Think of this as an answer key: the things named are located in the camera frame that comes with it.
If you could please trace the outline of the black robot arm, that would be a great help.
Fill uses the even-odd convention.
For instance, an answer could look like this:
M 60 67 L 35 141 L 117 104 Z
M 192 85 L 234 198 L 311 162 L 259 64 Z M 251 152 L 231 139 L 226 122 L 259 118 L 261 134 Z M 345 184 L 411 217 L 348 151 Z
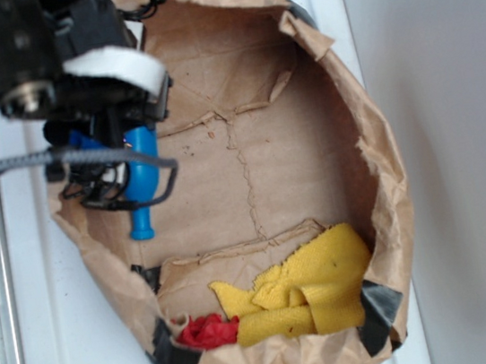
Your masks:
M 0 0 L 0 112 L 43 120 L 47 151 L 0 160 L 44 166 L 69 178 L 85 207 L 129 211 L 164 202 L 169 190 L 134 191 L 138 168 L 178 174 L 176 160 L 135 148 L 132 132 L 166 119 L 171 80 L 143 50 L 143 22 L 166 0 L 123 10 L 112 0 Z

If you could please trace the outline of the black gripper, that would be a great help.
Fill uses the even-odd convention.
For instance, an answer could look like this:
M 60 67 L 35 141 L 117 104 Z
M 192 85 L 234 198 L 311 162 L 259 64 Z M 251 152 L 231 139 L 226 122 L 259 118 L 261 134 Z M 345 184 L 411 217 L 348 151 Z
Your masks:
M 143 18 L 162 0 L 137 11 L 122 11 L 111 0 L 47 0 L 47 17 L 64 59 L 65 78 L 56 86 L 56 105 L 44 125 L 47 141 L 58 150 L 71 150 L 72 164 L 140 161 L 158 167 L 154 199 L 168 199 L 176 182 L 175 160 L 127 150 L 124 133 L 166 120 L 171 80 L 163 64 L 143 50 Z M 71 131 L 107 146 L 80 150 L 69 143 Z

